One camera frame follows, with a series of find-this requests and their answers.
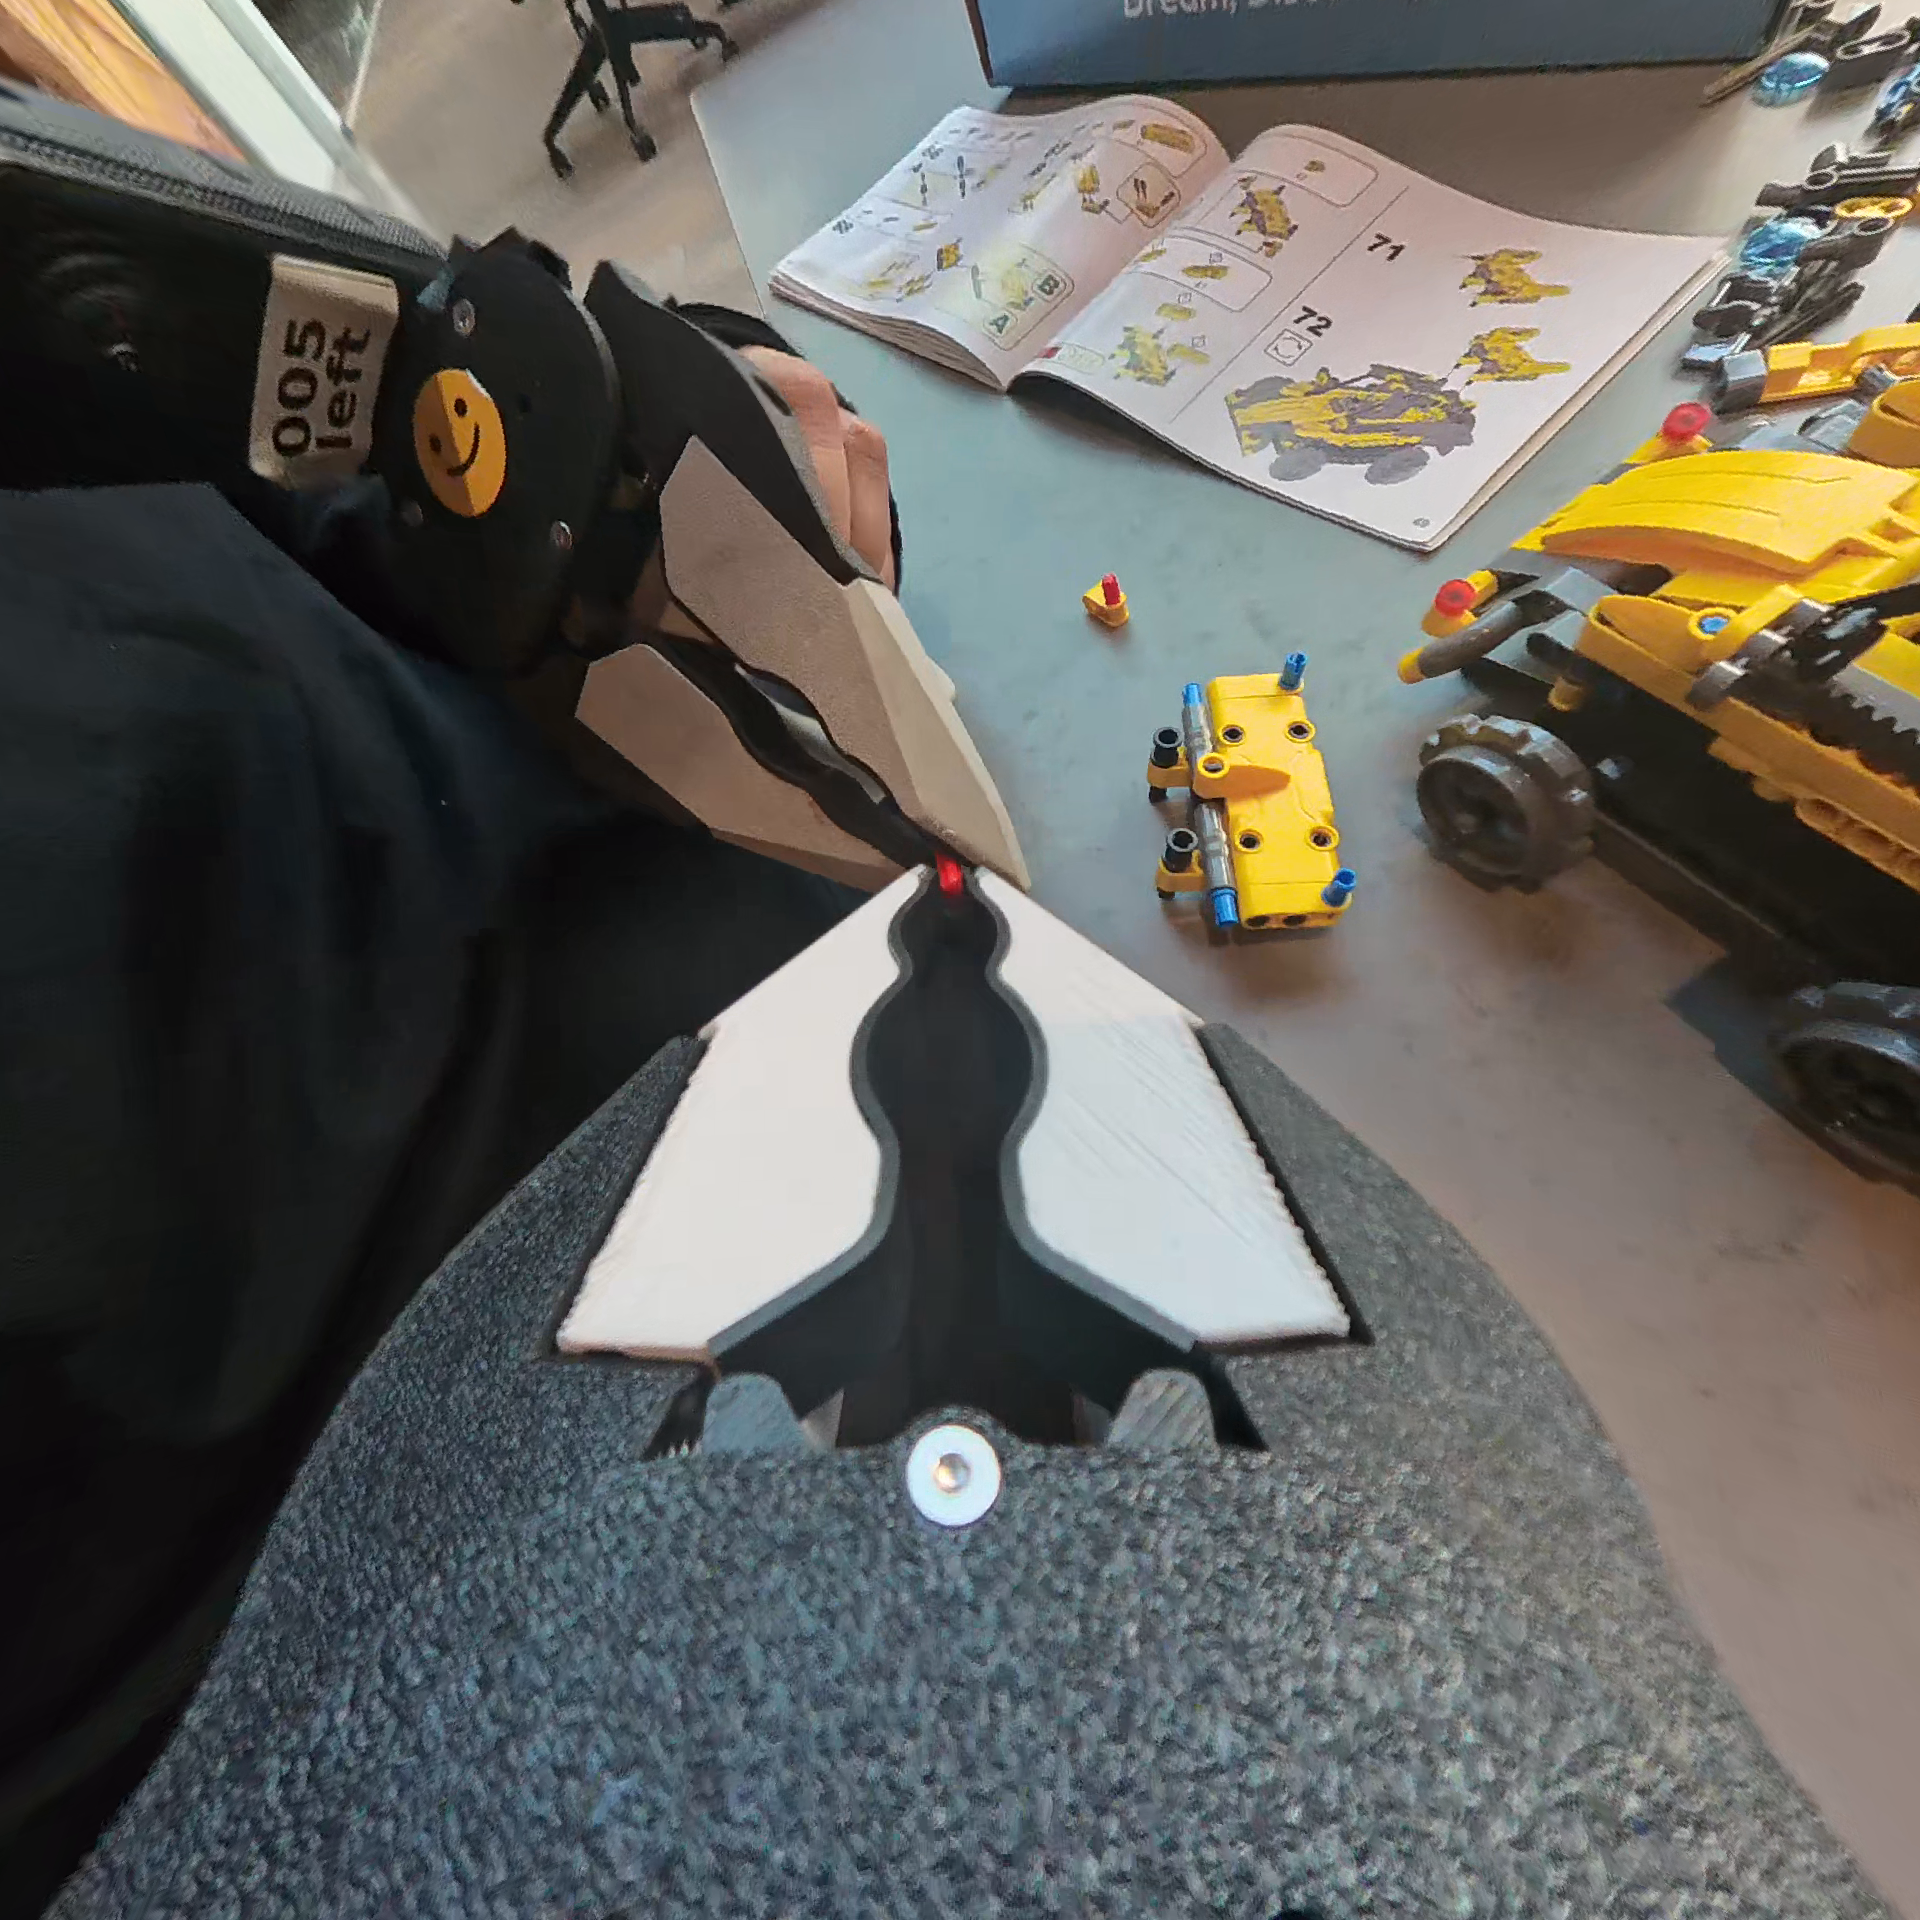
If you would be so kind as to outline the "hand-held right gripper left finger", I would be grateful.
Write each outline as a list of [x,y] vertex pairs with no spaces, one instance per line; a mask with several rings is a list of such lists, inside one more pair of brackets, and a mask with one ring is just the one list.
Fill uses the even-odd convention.
[[699,1056],[555,1330],[564,1358],[777,1379],[825,1404],[897,1335],[855,1272],[890,1227],[897,1153],[855,1092],[863,1027],[895,995],[914,868],[699,1029]]

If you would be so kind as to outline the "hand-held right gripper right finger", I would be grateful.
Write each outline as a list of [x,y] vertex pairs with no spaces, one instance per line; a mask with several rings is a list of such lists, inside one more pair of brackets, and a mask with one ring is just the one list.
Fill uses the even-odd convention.
[[1347,1341],[1202,1021],[990,872],[968,908],[989,1298],[1015,1355],[1119,1404],[1144,1371],[1216,1381],[1228,1358]]

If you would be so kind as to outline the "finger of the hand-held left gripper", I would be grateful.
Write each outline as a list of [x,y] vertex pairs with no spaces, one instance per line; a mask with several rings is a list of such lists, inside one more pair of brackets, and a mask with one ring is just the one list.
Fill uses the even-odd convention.
[[719,841],[873,892],[932,843],[814,760],[697,646],[636,642],[588,666],[576,715]]
[[790,686],[915,828],[1017,888],[1011,818],[953,685],[890,591],[838,583],[699,438],[659,494],[669,599],[741,666]]

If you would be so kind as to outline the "yellow panel with grey axle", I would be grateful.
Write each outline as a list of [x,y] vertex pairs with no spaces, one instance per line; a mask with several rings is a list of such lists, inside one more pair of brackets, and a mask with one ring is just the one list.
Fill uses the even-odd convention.
[[1320,932],[1357,899],[1306,705],[1307,673],[1310,655],[1292,651],[1277,669],[1188,682],[1166,724],[1185,731],[1192,788],[1171,798],[1185,815],[1169,828],[1201,835],[1210,888],[1162,903],[1190,903],[1210,944]]

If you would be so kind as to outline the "grey desk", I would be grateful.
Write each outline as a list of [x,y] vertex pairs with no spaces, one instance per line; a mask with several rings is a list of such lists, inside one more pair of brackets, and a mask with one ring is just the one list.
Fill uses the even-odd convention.
[[[1234,1369],[1250,1461],[1020,1454],[985,1551],[873,1535],[880,1909],[1915,1916],[1915,1196],[1786,1116],[1704,925],[1597,863],[1481,891],[1411,791],[1426,594],[1655,429],[1672,346],[1422,560],[779,320],[892,446],[1038,899],[1306,1085],[1258,1089],[1375,1331]],[[1292,644],[1357,914],[1222,950],[1151,899],[1143,750]]]

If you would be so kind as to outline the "person's left hand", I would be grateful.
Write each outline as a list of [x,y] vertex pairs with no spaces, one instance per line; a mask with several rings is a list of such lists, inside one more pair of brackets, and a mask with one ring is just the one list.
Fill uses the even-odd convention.
[[791,354],[756,362],[790,407],[825,501],[827,525],[887,591],[899,589],[897,514],[884,435]]

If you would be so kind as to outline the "black office chair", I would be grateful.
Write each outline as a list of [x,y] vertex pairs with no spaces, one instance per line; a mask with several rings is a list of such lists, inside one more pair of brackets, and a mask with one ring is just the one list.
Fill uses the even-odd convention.
[[741,53],[737,43],[720,24],[703,19],[682,2],[564,2],[562,10],[578,52],[542,131],[548,166],[559,180],[574,175],[574,164],[561,146],[564,122],[582,102],[606,113],[610,89],[619,99],[621,122],[636,159],[645,162],[659,155],[654,137],[636,112],[640,89],[636,49],[640,45],[673,43],[692,49],[711,45],[720,59],[733,59]]

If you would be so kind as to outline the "person's black clothing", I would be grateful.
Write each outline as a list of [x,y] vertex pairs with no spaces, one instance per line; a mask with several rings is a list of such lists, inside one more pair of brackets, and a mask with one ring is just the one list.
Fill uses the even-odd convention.
[[3,1846],[193,1689],[418,1284],[855,903],[593,791],[353,528],[3,494]]

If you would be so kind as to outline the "brick instruction booklet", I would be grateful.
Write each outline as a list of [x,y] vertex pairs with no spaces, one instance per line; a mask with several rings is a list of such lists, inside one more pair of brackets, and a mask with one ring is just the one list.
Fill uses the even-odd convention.
[[1721,262],[1712,237],[1517,213],[1310,126],[1232,156],[1188,110],[1121,94],[948,112],[773,290],[1431,552]]

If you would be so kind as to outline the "dark blue cardboard box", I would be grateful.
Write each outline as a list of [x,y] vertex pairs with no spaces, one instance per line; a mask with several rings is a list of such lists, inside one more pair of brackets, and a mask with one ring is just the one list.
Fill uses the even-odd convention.
[[1717,63],[1780,2],[968,2],[1015,87],[1306,84]]

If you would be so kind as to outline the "yellow grey brick vehicle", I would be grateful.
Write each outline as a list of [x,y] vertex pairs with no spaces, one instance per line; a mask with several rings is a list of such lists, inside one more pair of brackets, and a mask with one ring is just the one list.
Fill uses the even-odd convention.
[[1783,995],[1793,1117],[1915,1185],[1915,323],[1747,354],[1499,559],[1405,685],[1487,707],[1419,750],[1429,850],[1533,891],[1597,852]]

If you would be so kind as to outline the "pile of loose brick pieces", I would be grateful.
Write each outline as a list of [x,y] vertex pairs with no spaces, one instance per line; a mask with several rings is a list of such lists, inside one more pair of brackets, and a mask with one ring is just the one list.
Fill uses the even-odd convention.
[[1819,92],[1874,92],[1860,146],[1827,144],[1798,178],[1757,191],[1757,221],[1690,318],[1680,365],[1719,410],[1761,404],[1769,348],[1848,317],[1861,272],[1915,213],[1917,166],[1904,144],[1915,137],[1917,21],[1883,29],[1878,15],[1878,4],[1793,4],[1757,56],[1701,94],[1717,104],[1747,87],[1758,104],[1786,107]]

